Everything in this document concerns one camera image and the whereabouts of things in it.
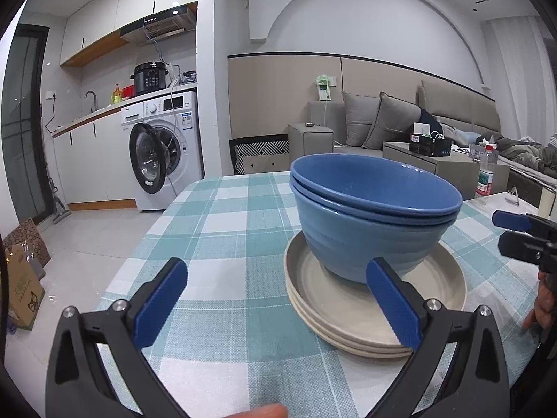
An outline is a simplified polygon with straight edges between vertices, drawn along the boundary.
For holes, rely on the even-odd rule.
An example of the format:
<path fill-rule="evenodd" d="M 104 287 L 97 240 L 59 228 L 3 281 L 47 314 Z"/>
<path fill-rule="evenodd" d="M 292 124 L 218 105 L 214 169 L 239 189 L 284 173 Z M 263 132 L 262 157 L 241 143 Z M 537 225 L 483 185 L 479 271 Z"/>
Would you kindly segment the person's right hand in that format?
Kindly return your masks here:
<path fill-rule="evenodd" d="M 522 324 L 523 328 L 530 328 L 533 324 L 538 324 L 543 329 L 547 329 L 551 327 L 554 321 L 553 310 L 555 309 L 556 293 L 549 290 L 547 276 L 544 272 L 537 274 L 537 295 L 533 309 L 528 313 Z"/>

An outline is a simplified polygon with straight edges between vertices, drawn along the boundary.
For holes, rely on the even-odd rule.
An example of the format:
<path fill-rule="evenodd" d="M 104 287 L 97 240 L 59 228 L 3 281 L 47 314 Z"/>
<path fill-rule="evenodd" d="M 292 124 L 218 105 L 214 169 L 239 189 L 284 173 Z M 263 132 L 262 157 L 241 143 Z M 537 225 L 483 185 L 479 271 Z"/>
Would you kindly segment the person's left hand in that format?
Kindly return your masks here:
<path fill-rule="evenodd" d="M 226 418 L 287 418 L 288 410 L 281 404 L 270 404 L 258 407 L 253 410 L 247 410 L 232 414 Z"/>

